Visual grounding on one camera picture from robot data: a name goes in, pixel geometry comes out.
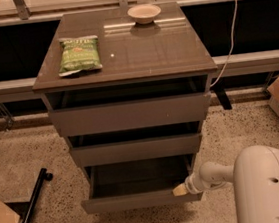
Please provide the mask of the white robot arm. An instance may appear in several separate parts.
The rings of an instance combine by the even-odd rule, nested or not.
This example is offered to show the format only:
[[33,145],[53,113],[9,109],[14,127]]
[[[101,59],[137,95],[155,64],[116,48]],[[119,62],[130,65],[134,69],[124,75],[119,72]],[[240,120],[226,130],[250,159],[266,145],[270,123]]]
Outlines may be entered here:
[[279,223],[279,149],[249,146],[231,166],[205,162],[173,189],[180,197],[233,184],[238,223]]

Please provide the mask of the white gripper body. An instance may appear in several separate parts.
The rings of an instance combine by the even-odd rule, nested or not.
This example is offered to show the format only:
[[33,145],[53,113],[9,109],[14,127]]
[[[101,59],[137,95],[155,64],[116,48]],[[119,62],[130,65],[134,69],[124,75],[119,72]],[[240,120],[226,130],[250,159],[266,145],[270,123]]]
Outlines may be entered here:
[[202,179],[200,179],[199,175],[195,173],[188,175],[188,177],[185,179],[185,187],[191,194],[202,193],[205,189]]

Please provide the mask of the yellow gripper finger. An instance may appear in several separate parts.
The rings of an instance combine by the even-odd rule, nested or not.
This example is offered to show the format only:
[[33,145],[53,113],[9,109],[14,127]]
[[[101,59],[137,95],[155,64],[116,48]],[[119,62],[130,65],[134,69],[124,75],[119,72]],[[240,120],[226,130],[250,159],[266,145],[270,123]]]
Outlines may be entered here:
[[187,194],[188,194],[188,190],[184,183],[179,184],[173,189],[173,195],[176,197],[180,197],[182,195],[187,195]]

